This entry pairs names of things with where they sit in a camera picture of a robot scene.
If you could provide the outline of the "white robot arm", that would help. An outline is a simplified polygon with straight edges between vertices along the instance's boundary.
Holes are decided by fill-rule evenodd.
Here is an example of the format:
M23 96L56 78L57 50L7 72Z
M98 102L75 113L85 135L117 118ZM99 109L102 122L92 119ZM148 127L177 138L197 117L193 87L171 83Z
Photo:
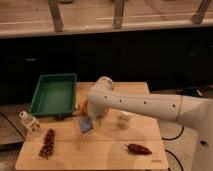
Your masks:
M100 77L87 93L87 110L95 122L107 108L159 118L198 132L192 171L213 171L213 99L175 94L128 94Z

